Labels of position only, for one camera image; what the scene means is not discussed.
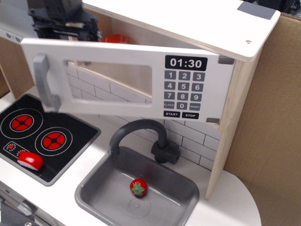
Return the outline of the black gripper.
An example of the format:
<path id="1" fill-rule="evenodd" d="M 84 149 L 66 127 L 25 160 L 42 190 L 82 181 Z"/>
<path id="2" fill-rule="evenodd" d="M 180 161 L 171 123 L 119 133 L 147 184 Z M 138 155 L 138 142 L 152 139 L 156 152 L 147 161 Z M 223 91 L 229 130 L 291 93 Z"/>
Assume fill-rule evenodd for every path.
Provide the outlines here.
<path id="1" fill-rule="evenodd" d="M 39 38 L 68 40 L 70 35 L 61 28 L 68 23 L 82 24 L 77 38 L 80 41 L 101 41 L 98 18 L 83 9 L 81 0 L 39 0 L 41 6 L 29 7 L 28 14 L 33 18 L 33 29 Z"/>

